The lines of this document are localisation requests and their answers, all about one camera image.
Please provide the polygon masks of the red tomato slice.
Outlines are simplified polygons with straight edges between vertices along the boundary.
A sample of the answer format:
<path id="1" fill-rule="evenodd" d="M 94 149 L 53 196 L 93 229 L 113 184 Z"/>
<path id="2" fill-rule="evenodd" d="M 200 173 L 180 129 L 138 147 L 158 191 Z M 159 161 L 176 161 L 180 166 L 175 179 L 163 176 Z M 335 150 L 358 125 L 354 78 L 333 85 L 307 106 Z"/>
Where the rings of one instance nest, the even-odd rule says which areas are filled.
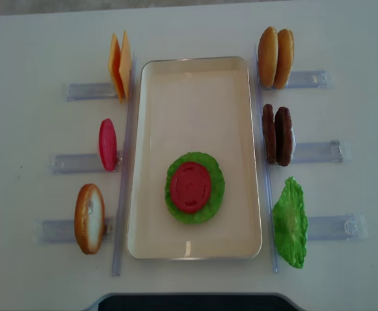
<path id="1" fill-rule="evenodd" d="M 173 173 L 170 183 L 172 202 L 184 213 L 196 213 L 209 200 L 212 182 L 207 169 L 196 162 L 188 161 Z"/>
<path id="2" fill-rule="evenodd" d="M 117 137 L 111 119 L 104 119 L 99 131 L 99 152 L 106 171 L 114 171 L 117 165 Z"/>

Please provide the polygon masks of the green lettuce leaf on tray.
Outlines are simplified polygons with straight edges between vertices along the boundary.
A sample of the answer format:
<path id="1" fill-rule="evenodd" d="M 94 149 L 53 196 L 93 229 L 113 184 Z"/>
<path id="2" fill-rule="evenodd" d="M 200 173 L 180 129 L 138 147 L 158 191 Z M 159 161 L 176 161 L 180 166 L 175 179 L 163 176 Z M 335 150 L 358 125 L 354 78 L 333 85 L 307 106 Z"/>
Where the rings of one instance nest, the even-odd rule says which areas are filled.
<path id="1" fill-rule="evenodd" d="M 209 200 L 205 206 L 196 213 L 184 213 L 172 202 L 170 195 L 170 183 L 173 173 L 185 162 L 193 161 L 203 165 L 210 174 L 212 190 Z M 164 198 L 167 208 L 172 216 L 184 224 L 201 224 L 211 219 L 221 207 L 225 193 L 225 179 L 218 162 L 211 156 L 202 152 L 188 152 L 176 159 L 168 168 L 166 184 L 164 187 Z"/>

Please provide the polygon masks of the left brown meat patty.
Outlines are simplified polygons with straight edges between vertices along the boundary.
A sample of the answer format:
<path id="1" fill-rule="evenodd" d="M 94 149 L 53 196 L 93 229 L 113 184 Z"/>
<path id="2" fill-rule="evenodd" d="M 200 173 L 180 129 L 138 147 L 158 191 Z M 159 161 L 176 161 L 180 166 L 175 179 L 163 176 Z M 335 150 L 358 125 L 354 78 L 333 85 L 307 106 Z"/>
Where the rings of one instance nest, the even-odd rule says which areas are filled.
<path id="1" fill-rule="evenodd" d="M 266 159 L 269 164 L 276 162 L 276 132 L 274 127 L 274 115 L 271 104 L 263 107 L 262 126 L 265 139 Z"/>

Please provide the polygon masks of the right brown meat patty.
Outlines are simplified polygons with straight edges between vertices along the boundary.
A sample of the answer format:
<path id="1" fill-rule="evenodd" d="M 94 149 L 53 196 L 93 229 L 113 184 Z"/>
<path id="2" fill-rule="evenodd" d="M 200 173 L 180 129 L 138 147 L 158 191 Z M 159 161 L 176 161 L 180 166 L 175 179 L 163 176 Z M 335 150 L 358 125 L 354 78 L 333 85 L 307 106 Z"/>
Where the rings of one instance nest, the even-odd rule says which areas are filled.
<path id="1" fill-rule="evenodd" d="M 286 167 L 291 162 L 293 154 L 293 131 L 291 114 L 288 108 L 280 107 L 274 119 L 276 132 L 276 160 Z"/>

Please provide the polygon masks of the clear holder under patties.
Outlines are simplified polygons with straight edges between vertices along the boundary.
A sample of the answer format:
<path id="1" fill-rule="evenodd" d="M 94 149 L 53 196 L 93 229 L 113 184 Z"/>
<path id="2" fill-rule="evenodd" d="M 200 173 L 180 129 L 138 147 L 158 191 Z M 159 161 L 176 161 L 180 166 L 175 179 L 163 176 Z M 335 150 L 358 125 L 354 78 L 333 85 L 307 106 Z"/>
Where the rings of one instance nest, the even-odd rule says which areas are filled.
<path id="1" fill-rule="evenodd" d="M 332 140 L 323 143 L 297 143 L 291 163 L 341 163 L 351 160 L 347 141 Z"/>

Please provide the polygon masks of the left orange cheese slice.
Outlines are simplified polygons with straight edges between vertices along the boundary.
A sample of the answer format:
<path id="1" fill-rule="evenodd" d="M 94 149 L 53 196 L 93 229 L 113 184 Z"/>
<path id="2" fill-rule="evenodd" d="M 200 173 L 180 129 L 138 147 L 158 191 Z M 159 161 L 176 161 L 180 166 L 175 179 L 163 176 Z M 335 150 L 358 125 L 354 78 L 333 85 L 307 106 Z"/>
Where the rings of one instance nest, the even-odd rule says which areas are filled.
<path id="1" fill-rule="evenodd" d="M 124 98 L 124 88 L 122 84 L 122 79 L 120 77 L 120 57 L 121 57 L 121 50 L 120 45 L 117 39 L 117 35 L 113 34 L 111 38 L 111 46 L 110 46 L 110 53 L 109 53 L 109 61 L 107 68 L 109 70 L 109 74 L 113 81 L 114 89 L 117 93 L 118 99 L 120 103 L 122 103 Z"/>

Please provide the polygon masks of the clear holder under tomato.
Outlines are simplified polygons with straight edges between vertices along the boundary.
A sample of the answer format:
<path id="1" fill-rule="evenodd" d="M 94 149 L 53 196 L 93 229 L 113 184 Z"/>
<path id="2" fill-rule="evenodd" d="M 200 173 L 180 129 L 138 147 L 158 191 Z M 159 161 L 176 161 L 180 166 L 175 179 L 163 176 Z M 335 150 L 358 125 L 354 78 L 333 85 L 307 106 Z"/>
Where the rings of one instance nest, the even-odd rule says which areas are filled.
<path id="1" fill-rule="evenodd" d="M 99 154 L 56 154 L 49 157 L 54 175 L 104 173 L 107 170 Z"/>

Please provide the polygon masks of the clear holder under cheese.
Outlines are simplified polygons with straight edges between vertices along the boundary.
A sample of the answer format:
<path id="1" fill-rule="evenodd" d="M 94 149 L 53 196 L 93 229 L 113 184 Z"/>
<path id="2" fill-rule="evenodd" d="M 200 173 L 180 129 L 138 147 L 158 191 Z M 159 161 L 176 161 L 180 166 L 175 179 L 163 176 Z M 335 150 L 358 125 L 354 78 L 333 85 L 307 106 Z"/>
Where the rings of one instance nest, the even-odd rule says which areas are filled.
<path id="1" fill-rule="evenodd" d="M 67 101 L 118 98 L 112 83 L 65 84 Z"/>

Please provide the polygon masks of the left bun half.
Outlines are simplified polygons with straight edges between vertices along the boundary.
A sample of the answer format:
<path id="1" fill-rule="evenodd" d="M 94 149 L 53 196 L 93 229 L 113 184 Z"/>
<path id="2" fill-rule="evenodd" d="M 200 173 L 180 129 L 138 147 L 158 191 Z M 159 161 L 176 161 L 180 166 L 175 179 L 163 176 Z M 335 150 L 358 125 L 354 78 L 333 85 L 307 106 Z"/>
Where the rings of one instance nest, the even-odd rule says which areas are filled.
<path id="1" fill-rule="evenodd" d="M 267 27 L 258 45 L 258 71 L 263 87 L 271 87 L 278 62 L 278 35 L 274 27 Z"/>

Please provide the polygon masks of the bun half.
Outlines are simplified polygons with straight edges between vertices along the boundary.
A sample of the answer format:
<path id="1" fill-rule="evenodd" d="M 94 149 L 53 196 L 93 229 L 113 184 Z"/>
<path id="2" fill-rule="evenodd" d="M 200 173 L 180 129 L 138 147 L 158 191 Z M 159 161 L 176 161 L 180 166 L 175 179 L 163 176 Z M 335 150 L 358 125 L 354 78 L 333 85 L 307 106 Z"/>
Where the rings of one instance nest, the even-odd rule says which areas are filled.
<path id="1" fill-rule="evenodd" d="M 267 27 L 258 45 L 258 71 L 263 87 L 271 87 L 278 62 L 278 35 L 274 27 Z"/>
<path id="2" fill-rule="evenodd" d="M 295 53 L 293 33 L 289 29 L 282 29 L 278 33 L 278 61 L 273 86 L 283 89 L 291 74 Z"/>

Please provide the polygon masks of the clear holder under buns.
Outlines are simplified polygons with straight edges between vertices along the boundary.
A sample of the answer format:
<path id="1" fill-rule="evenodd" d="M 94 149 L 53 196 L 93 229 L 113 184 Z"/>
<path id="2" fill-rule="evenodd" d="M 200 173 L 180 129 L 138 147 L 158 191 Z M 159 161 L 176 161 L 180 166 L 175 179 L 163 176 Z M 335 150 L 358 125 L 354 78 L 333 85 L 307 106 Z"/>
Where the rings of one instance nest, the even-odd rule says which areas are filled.
<path id="1" fill-rule="evenodd" d="M 292 71 L 285 88 L 328 88 L 332 85 L 331 73 L 326 70 Z"/>

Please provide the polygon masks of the right bun half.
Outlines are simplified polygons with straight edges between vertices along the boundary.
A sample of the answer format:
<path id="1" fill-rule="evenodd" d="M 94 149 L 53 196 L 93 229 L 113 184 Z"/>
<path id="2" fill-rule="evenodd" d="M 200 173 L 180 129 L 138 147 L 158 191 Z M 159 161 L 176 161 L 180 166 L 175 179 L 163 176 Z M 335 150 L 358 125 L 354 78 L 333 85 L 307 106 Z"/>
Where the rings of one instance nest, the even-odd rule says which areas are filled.
<path id="1" fill-rule="evenodd" d="M 289 29 L 282 29 L 278 33 L 278 61 L 273 86 L 283 89 L 291 74 L 295 53 L 293 33 Z"/>

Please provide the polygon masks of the black base at bottom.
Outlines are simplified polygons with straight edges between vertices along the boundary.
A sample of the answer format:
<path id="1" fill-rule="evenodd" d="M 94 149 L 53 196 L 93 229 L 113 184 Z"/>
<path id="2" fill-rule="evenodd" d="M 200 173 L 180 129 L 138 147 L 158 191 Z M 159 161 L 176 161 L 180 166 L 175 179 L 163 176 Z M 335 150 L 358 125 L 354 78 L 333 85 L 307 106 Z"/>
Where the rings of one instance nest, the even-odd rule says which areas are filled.
<path id="1" fill-rule="evenodd" d="M 118 294 L 93 303 L 88 310 L 301 310 L 275 294 Z"/>

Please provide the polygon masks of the long clear left rail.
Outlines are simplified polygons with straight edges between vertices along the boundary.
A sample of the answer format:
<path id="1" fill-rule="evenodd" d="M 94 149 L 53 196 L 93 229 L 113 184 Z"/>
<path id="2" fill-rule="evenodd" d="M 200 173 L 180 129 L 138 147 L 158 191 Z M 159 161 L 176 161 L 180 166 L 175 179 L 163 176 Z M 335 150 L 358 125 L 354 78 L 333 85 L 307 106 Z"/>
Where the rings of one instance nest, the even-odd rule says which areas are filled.
<path id="1" fill-rule="evenodd" d="M 135 102 L 135 72 L 136 72 L 137 57 L 135 52 L 132 53 L 132 69 L 131 69 L 131 87 L 130 98 L 128 100 L 128 114 L 126 123 L 125 139 L 122 151 L 122 164 L 121 164 L 121 180 L 120 180 L 120 194 L 118 199 L 117 219 L 115 226 L 115 241 L 113 247 L 113 257 L 111 263 L 111 276 L 121 276 L 122 257 L 124 250 L 124 228 L 126 226 L 125 210 L 128 201 L 128 183 L 129 171 L 131 162 L 131 135 L 133 127 L 133 114 Z"/>

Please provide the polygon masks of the long clear right rail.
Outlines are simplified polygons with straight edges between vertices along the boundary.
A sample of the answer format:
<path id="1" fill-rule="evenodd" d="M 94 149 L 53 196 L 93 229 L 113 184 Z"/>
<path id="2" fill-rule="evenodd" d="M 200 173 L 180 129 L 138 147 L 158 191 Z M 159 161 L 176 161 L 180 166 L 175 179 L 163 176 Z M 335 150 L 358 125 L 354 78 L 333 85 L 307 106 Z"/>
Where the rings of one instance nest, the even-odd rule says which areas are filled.
<path id="1" fill-rule="evenodd" d="M 260 123 L 260 136 L 261 136 L 261 166 L 262 166 L 262 174 L 264 180 L 264 197 L 265 197 L 265 211 L 267 215 L 267 226 L 269 230 L 269 247 L 270 247 L 270 255 L 271 255 L 271 262 L 272 262 L 272 271 L 273 273 L 277 274 L 279 272 L 278 269 L 278 253 L 276 250 L 276 246 L 274 243 L 274 226 L 272 220 L 272 189 L 271 189 L 271 175 L 269 172 L 269 164 L 267 162 L 267 153 L 266 153 L 266 144 L 265 144 L 265 137 L 263 134 L 263 102 L 262 102 L 262 88 L 260 84 L 260 77 L 258 72 L 258 45 L 254 47 L 254 61 L 255 61 L 255 97 L 256 97 L 256 107 L 259 113 L 258 121 Z"/>

